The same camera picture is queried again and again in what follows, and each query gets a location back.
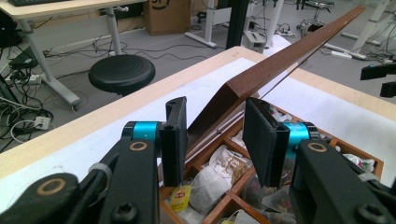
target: desk leg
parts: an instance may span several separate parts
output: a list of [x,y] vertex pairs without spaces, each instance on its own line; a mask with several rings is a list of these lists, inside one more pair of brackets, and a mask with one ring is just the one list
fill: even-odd
[[274,46],[274,33],[277,27],[277,22],[279,20],[279,16],[280,16],[280,11],[282,10],[282,6],[283,6],[283,2],[284,0],[279,0],[276,2],[276,7],[274,10],[274,16],[273,18],[271,18],[271,23],[269,25],[268,31],[267,31],[267,43],[266,43],[266,47],[273,47]]
[[[378,6],[376,7],[372,17],[370,18],[370,20],[367,21],[367,24],[364,26],[363,31],[361,32],[360,36],[357,35],[350,35],[348,33],[341,33],[341,35],[349,37],[349,38],[355,38],[356,37],[356,42],[352,47],[352,52],[354,53],[360,53],[361,51],[361,47],[363,47],[364,43],[368,42],[371,44],[375,44],[375,45],[380,45],[379,42],[374,42],[373,40],[369,40],[369,38],[371,36],[373,36],[374,34],[376,34],[381,27],[381,23],[384,22],[380,22],[380,19],[385,11],[385,8],[387,7],[387,5],[389,4],[389,0],[382,0],[380,3],[378,3]],[[392,15],[388,15],[384,21],[389,21],[390,17]]]
[[122,52],[120,46],[120,36],[119,30],[117,29],[116,14],[114,14],[113,7],[107,8],[107,21],[111,33],[111,38],[113,39],[114,52],[116,53],[116,55],[121,55]]
[[248,12],[248,0],[232,0],[230,16],[230,26],[228,27],[227,43],[225,48],[241,46],[242,35],[244,34],[245,17]]
[[58,94],[60,94],[70,105],[78,105],[81,100],[69,89],[64,86],[58,79],[56,79],[50,71],[50,67],[47,64],[47,60],[44,57],[42,49],[38,46],[37,41],[35,40],[35,35],[33,33],[32,28],[27,23],[26,20],[20,20],[20,24],[22,30],[24,31],[30,46],[37,57],[38,62],[40,63],[41,68],[44,71],[44,75],[42,75],[43,80],[52,87]]
[[212,42],[212,28],[215,12],[215,0],[209,0],[206,10],[205,38],[201,38],[200,36],[195,35],[191,32],[187,32],[184,35],[205,45],[208,45],[212,49],[215,49],[218,46],[217,44]]

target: small packet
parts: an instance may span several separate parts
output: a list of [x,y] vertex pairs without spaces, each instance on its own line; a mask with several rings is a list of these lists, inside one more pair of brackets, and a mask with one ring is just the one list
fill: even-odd
[[284,186],[277,192],[262,198],[262,204],[279,213],[287,213],[294,216],[289,197],[290,186]]
[[244,210],[236,210],[230,217],[223,219],[219,224],[259,224],[256,219],[251,217]]
[[231,138],[231,141],[238,144],[240,147],[247,149],[244,140],[242,140],[243,130],[239,131],[238,134]]
[[374,171],[374,160],[363,160],[352,154],[344,154],[344,156],[359,166],[364,172],[372,173]]
[[220,146],[210,157],[211,166],[221,177],[231,180],[234,184],[251,166],[251,160],[242,155],[231,152],[226,146]]
[[296,224],[294,216],[287,213],[267,213],[263,214],[271,224]]
[[191,206],[187,206],[186,209],[178,212],[177,215],[181,218],[184,224],[200,224],[206,218],[206,215],[199,213]]
[[189,205],[190,194],[191,185],[183,185],[174,188],[169,199],[169,207],[174,212],[183,211],[184,209],[186,209],[187,205]]
[[231,178],[221,177],[212,167],[206,166],[192,181],[190,205],[206,214],[231,186]]

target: cable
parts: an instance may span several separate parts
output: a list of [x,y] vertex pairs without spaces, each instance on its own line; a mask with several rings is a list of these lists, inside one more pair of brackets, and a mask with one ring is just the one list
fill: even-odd
[[7,55],[7,59],[9,59],[9,60],[14,60],[15,58],[10,58],[10,56],[11,56],[11,47],[8,47],[8,55]]
[[33,109],[33,110],[41,110],[41,109],[42,109],[42,107],[30,107],[30,106],[28,106],[28,105],[21,105],[21,104],[18,104],[18,103],[9,101],[8,99],[3,98],[3,97],[1,97],[1,96],[0,96],[0,100],[6,101],[6,102],[8,102],[8,103],[10,103],[10,104],[19,105],[19,106],[24,107],[24,108],[27,108],[27,109]]
[[165,49],[124,49],[124,50],[142,50],[142,51],[151,51],[151,52],[159,52],[159,51],[165,51],[165,50],[169,50],[172,48],[176,48],[176,47],[193,47],[193,48],[198,48],[198,49],[211,49],[209,46],[196,46],[196,45],[187,45],[187,44],[179,44],[179,45],[173,45],[170,47],[167,47]]
[[279,26],[279,27],[277,28],[277,30],[278,30],[279,32],[281,32],[282,34],[285,34],[285,33],[287,33],[288,31],[290,31],[290,25],[287,24],[287,23],[282,23],[282,24],[277,24],[277,25]]
[[[195,8],[195,1],[192,1],[192,7],[191,7],[191,15],[194,13],[194,8]],[[194,20],[195,25],[192,25],[190,28],[192,30],[202,30],[202,26],[198,25],[198,21],[196,20],[195,17],[192,17]]]
[[[84,92],[82,92],[82,91],[73,91],[73,92],[74,92],[74,93],[78,92],[78,93],[81,94],[83,97],[85,97],[85,99],[87,99],[87,101],[86,101],[85,104],[80,103],[80,104],[78,104],[78,106],[84,106],[84,105],[87,105],[87,104],[90,102],[90,98],[89,98]],[[55,104],[55,102],[53,102],[53,104],[54,104],[56,107],[58,107],[58,108],[60,108],[60,109],[62,109],[62,110],[67,110],[67,111],[70,110],[68,107],[65,108],[65,107],[61,107],[60,105]]]
[[89,71],[90,71],[90,69],[87,69],[84,71],[74,72],[74,73],[70,73],[70,74],[66,74],[66,75],[59,75],[56,77],[56,79],[61,79],[64,77],[70,77],[70,76],[74,76],[74,75],[84,75],[84,74],[88,73]]
[[126,32],[126,31],[134,24],[134,19],[135,19],[135,18],[136,18],[136,17],[134,17],[134,18],[132,19],[132,22],[131,22],[131,24],[129,24],[128,27],[126,27],[123,31],[120,32],[120,35],[121,35],[122,33]]
[[72,111],[73,111],[73,113],[75,113],[75,114],[77,114],[79,117],[81,117],[82,115],[80,115],[77,111],[76,111],[76,109],[74,108],[74,106],[72,105]]
[[25,143],[25,142],[22,142],[21,140],[19,140],[18,138],[16,138],[16,137],[14,136],[13,130],[14,130],[15,126],[17,126],[18,124],[23,123],[23,122],[35,123],[34,120],[21,120],[21,121],[15,123],[15,124],[11,127],[11,130],[10,130],[11,137],[12,137],[15,141],[17,141],[17,142],[19,142],[19,143]]
[[[252,16],[252,17],[251,17],[252,22],[254,22],[254,24],[255,24],[255,27],[254,27],[253,31],[259,33],[259,35],[262,35],[262,36],[264,37],[264,39],[265,39],[265,42],[267,41],[267,40],[266,40],[266,39],[267,39],[266,21],[270,21],[270,19],[265,18],[265,9],[266,9],[266,5],[267,5],[267,1],[264,0],[264,1],[262,2],[262,10],[260,10],[260,11],[256,14],[256,16]],[[257,20],[263,20],[263,28],[262,28],[262,26],[261,26],[259,23],[256,22]]]
[[111,51],[111,45],[113,44],[113,41],[110,41],[110,46],[108,47],[108,51],[107,51],[107,57],[110,57],[110,51]]
[[[14,110],[12,110],[12,111],[9,112],[9,115],[8,115],[8,117],[7,117],[7,120],[6,120],[6,125],[7,125],[7,126],[9,126],[11,123],[17,121],[17,119],[21,116],[20,110],[21,110],[20,108],[17,108],[17,107],[16,107]],[[17,112],[17,117],[15,117],[14,120],[9,121],[9,119],[12,117],[12,114],[13,114],[15,111]]]
[[41,24],[37,25],[37,27],[36,27],[35,29],[37,29],[38,27],[40,27],[40,26],[42,26],[42,25],[46,24],[46,23],[47,23],[47,22],[49,22],[50,20],[52,20],[52,17],[49,17],[49,19],[47,19],[47,20],[46,20],[46,21],[44,21],[43,23],[41,23]]
[[[17,48],[21,51],[21,53],[23,53],[23,54],[25,54],[26,56],[28,56],[30,60],[33,60],[33,57],[32,57],[30,54],[26,53],[24,49],[21,49],[20,45],[16,45],[15,47],[17,47]],[[18,53],[18,52],[16,52],[16,51],[14,51],[14,50],[12,49],[12,47],[9,47],[9,48],[8,48],[8,56],[7,56],[7,59],[9,59],[9,60],[14,60],[14,59],[15,59],[15,58],[13,58],[13,59],[9,58],[9,56],[10,56],[10,51],[11,51],[11,50],[12,50],[14,53],[16,53],[17,55],[21,54],[21,53]]]
[[4,76],[4,79],[8,78],[9,75],[11,75],[11,73],[12,73],[12,71],[9,71],[9,72]]
[[[50,53],[52,51],[59,51],[60,54],[51,55]],[[61,61],[62,61],[64,59],[64,55],[63,54],[65,54],[64,51],[61,51],[61,50],[58,50],[58,49],[50,49],[50,50],[45,50],[44,56],[46,57],[47,60],[59,60],[59,59],[61,59]]]
[[193,59],[193,58],[205,58],[205,59],[207,59],[206,56],[202,56],[202,55],[192,56],[192,57],[190,57],[190,58],[179,58],[179,57],[177,57],[175,54],[171,54],[171,53],[165,53],[165,54],[161,55],[160,57],[154,57],[154,56],[151,56],[151,55],[147,54],[147,53],[144,52],[144,51],[138,51],[138,52],[135,53],[134,55],[139,54],[139,53],[146,54],[146,55],[149,56],[151,59],[160,59],[161,57],[164,57],[164,56],[166,56],[166,55],[173,56],[173,57],[175,57],[175,58],[177,58],[177,59],[180,59],[180,60],[189,60],[189,59]]
[[30,90],[30,85],[28,83],[30,81],[31,75],[26,75],[26,76],[27,76],[27,80],[25,80],[24,83],[22,84],[21,90],[18,88],[17,83],[15,83],[15,79],[13,80],[15,88],[17,89],[18,92],[20,92],[22,94],[22,103],[24,105],[26,105],[28,99],[32,99],[32,100],[37,101],[38,104],[42,107],[42,103],[41,103],[40,100],[38,100],[37,98],[35,98],[35,97],[33,97],[33,96],[28,94],[28,91]]
[[[8,107],[5,108],[5,109],[3,110],[3,112],[0,114],[0,124],[1,124],[1,119],[2,119],[3,115],[4,115],[7,111],[9,112],[9,114],[12,114],[13,111],[15,111],[15,109],[17,109],[18,116],[19,116],[19,110],[18,110],[18,108],[17,108],[15,105],[11,105],[11,104],[7,104],[7,105],[8,105]],[[9,125],[8,125],[8,123],[9,123],[9,116],[7,117],[6,125],[1,125],[2,127],[8,128],[8,130],[7,130],[5,133],[3,133],[3,131],[4,131],[3,128],[0,130],[0,139],[7,135],[8,131],[9,131]]]
[[371,36],[369,39],[366,40],[366,42],[361,47],[353,49],[350,52],[354,52],[354,51],[356,51],[358,49],[362,49],[363,47],[367,46],[370,41],[373,41],[374,39],[376,39],[377,37],[382,35],[382,33],[384,33],[394,22],[395,22],[395,20],[393,20],[393,22],[390,22],[389,25],[384,30],[382,30],[381,32],[377,33],[376,35]]
[[2,153],[13,141],[14,141],[14,139],[11,138],[11,139],[9,140],[9,142],[6,143],[6,144],[0,149],[0,153]]
[[[84,56],[89,57],[89,58],[100,58],[100,57],[103,57],[104,55],[106,55],[108,53],[108,50],[107,49],[99,49],[98,47],[110,43],[110,42],[108,42],[108,43],[104,43],[102,45],[96,46],[95,44],[101,39],[103,39],[103,37],[99,36],[98,39],[93,40],[92,43],[87,45],[87,46],[84,46],[84,47],[81,47],[81,48],[77,48],[77,49],[73,49],[73,50],[69,50],[69,51],[63,52],[61,54],[50,54],[50,52],[48,51],[45,54],[45,56],[46,56],[46,58],[50,58],[50,57],[59,57],[59,56],[65,57],[65,56],[70,56],[72,54],[81,54],[81,55],[84,55]],[[88,47],[93,47],[93,49],[92,50],[84,50],[85,48],[88,48]],[[105,51],[106,53],[105,54],[101,54],[99,56],[91,56],[91,55],[87,55],[87,54],[82,53],[82,52],[96,52],[97,53],[98,51]]]

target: desk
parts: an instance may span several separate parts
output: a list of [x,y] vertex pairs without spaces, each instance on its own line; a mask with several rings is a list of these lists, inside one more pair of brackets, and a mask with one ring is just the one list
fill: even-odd
[[107,8],[108,28],[113,39],[114,51],[116,54],[121,54],[120,38],[113,7],[143,1],[144,0],[73,0],[36,6],[14,7],[7,0],[0,0],[0,9],[5,11],[12,19],[18,21],[21,25],[44,71],[44,75],[42,76],[43,80],[58,92],[71,106],[74,106],[80,103],[80,99],[53,76],[42,52],[43,49],[40,48],[38,40],[28,24],[28,21],[39,17],[49,17],[51,15],[71,13],[79,10]]
[[[0,198],[2,198],[0,200],[0,211],[5,210],[9,206],[10,200],[15,199],[21,193],[20,190],[24,190],[30,184],[26,179],[36,180],[49,173],[71,172],[73,169],[74,171],[72,173],[80,173],[79,178],[82,178],[87,173],[90,164],[97,162],[98,158],[101,158],[101,155],[109,150],[109,146],[100,137],[94,137],[93,141],[84,141],[90,135],[97,134],[100,130],[110,127],[110,130],[116,133],[116,136],[120,136],[121,128],[114,129],[112,125],[120,122],[121,119],[138,113],[140,108],[148,105],[160,104],[159,107],[163,108],[163,102],[159,101],[159,99],[182,88],[190,87],[193,90],[205,88],[210,83],[201,82],[197,84],[196,81],[205,77],[215,80],[217,75],[222,75],[221,71],[219,72],[220,68],[234,65],[235,62],[239,62],[241,59],[250,62],[249,65],[253,65],[264,60],[265,57],[259,53],[240,47],[228,49],[210,59],[153,83],[110,105],[106,105],[86,116],[0,154]],[[287,91],[282,89],[284,88],[282,85],[279,85],[267,94],[264,100],[274,105],[279,105],[283,109],[287,109],[290,113],[301,119],[314,124],[318,122],[320,129],[327,131],[330,128],[330,133],[352,145],[358,145],[360,149],[378,157],[385,162],[382,181],[385,184],[393,181],[396,155],[392,153],[392,150],[394,150],[392,146],[396,146],[396,140],[394,137],[390,140],[385,138],[396,133],[396,114],[394,113],[396,111],[396,105],[381,101],[359,91],[354,91],[301,69],[296,69],[283,82],[291,83],[291,85],[286,87]],[[303,85],[304,88],[298,89],[297,85]],[[203,98],[202,95],[205,96],[205,93],[197,92],[195,98],[188,97],[188,119],[194,119],[196,117],[196,115],[189,113],[190,108],[202,108],[207,103],[208,99],[201,100]],[[289,104],[286,99],[290,99],[294,103]],[[302,106],[307,106],[304,101],[309,103],[309,108],[301,109]],[[325,117],[320,118],[318,114],[309,113],[311,111],[309,109],[311,108],[315,108],[315,111],[319,111],[321,114],[324,112],[333,113],[334,110],[330,110],[328,107],[334,104],[340,105],[336,109],[338,112],[344,114],[344,118],[359,113],[361,115],[360,119],[349,121],[338,117],[338,120],[334,121],[333,118],[328,119],[328,114],[324,114]],[[346,106],[341,107],[342,104],[353,107],[355,110],[348,110]],[[157,119],[158,116],[155,113],[158,112],[156,111],[145,110],[140,112],[144,113],[141,117],[145,117],[145,120],[147,118],[151,118],[151,120],[164,120]],[[164,109],[160,113],[163,113],[162,116],[165,117]],[[378,126],[371,127],[371,130],[360,130],[361,125],[366,122],[367,117],[379,117],[376,120],[382,120],[382,123],[378,123]],[[375,134],[382,133],[383,131],[381,130],[390,133],[378,138]],[[361,140],[359,137],[354,137],[356,134],[361,134],[361,132],[367,133]],[[370,144],[371,142],[378,142],[383,147],[381,149],[373,147],[373,144]],[[71,146],[70,150],[76,151],[76,154],[67,153],[67,151],[64,152],[64,149],[69,146]],[[68,164],[64,164],[59,159],[67,160]],[[50,164],[45,168],[37,168],[40,167],[40,163],[43,163],[44,160],[50,161]]]

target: black stool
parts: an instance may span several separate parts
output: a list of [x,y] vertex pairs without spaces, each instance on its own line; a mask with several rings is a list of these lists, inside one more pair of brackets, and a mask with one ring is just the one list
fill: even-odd
[[88,78],[101,91],[126,96],[147,86],[155,76],[151,61],[136,55],[115,55],[95,63]]
[[322,9],[326,9],[330,12],[329,8],[334,7],[334,2],[330,0],[306,0],[305,4],[310,7],[315,7],[317,11],[315,12],[314,19],[304,19],[301,24],[297,26],[297,29],[301,32],[301,37],[309,35],[324,26],[326,23],[318,19],[319,12]]

